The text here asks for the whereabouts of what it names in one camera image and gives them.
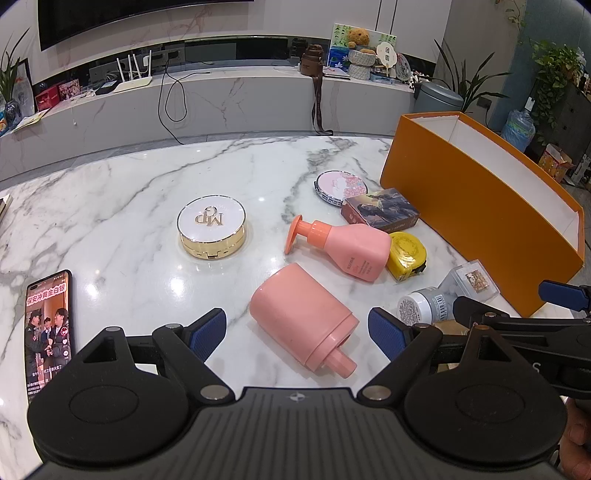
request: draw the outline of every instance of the blue gripper pad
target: blue gripper pad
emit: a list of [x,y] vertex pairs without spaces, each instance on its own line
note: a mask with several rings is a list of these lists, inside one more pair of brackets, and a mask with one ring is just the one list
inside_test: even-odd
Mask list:
[[368,330],[371,339],[390,361],[394,360],[413,338],[408,325],[379,307],[369,311]]
[[226,336],[226,312],[212,309],[184,328],[185,343],[204,362]]
[[544,280],[538,287],[540,300],[560,305],[575,312],[589,308],[589,298],[580,287]]

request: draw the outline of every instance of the barcode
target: barcode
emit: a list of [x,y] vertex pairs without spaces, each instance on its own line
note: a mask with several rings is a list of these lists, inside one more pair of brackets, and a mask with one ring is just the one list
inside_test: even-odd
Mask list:
[[437,318],[438,322],[442,320],[447,320],[447,305],[445,303],[445,299],[442,295],[435,295],[433,297],[435,303],[437,303],[437,308],[439,309],[439,317]]

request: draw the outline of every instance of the pink pump bottle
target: pink pump bottle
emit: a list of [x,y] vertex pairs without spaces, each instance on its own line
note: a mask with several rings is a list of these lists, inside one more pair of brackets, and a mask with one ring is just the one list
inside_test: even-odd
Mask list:
[[310,245],[325,250],[343,272],[370,282],[375,281],[386,266],[392,244],[386,232],[364,223],[332,226],[318,220],[304,222],[298,215],[287,235],[286,255],[296,235],[304,235]]

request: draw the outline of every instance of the wall outlet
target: wall outlet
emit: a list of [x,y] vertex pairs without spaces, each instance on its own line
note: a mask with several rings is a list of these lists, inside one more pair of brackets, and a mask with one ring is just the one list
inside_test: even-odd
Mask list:
[[483,108],[486,108],[487,110],[491,107],[492,105],[492,100],[485,98],[485,97],[480,97],[477,101],[476,104],[478,106],[481,106]]
[[152,52],[152,72],[158,67],[164,67],[166,62],[168,62],[169,67],[184,64],[184,47],[171,46],[165,50]]

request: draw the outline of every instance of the smartphone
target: smartphone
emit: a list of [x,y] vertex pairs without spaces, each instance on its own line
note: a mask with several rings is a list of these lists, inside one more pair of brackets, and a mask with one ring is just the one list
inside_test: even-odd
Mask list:
[[72,274],[62,270],[27,287],[25,375],[29,403],[72,357]]

